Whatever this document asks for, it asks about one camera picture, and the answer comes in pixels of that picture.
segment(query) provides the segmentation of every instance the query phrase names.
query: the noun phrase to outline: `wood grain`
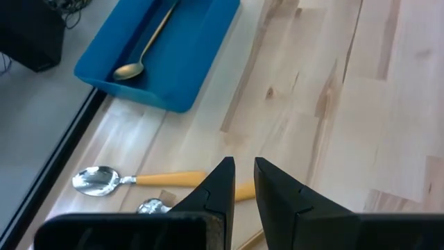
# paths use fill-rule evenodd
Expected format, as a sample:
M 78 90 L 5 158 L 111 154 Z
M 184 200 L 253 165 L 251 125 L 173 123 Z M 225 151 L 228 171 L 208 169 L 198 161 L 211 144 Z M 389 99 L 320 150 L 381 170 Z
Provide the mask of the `wood grain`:
M 444 0 L 241 2 L 188 113 L 107 98 L 19 249 L 61 213 L 133 213 L 162 189 L 191 192 L 86 197 L 69 179 L 90 165 L 210 172 L 234 156 L 241 184 L 263 156 L 353 211 L 443 211 Z M 261 228 L 255 201 L 238 203 L 232 248 Z

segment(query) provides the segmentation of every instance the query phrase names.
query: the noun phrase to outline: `black cable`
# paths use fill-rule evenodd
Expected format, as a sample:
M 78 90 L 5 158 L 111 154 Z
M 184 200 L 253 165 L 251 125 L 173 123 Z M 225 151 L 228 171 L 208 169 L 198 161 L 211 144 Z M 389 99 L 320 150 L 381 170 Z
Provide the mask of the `black cable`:
M 3 53 L 0 54 L 1 58 L 3 59 L 3 69 L 0 69 L 0 77 L 2 77 L 4 74 L 8 73 L 9 70 L 11 69 L 12 59 Z
M 92 0 L 44 0 L 49 7 L 57 11 L 65 21 L 67 29 L 74 28 L 80 21 L 81 10 L 88 6 Z M 78 17 L 73 24 L 69 20 L 77 13 Z

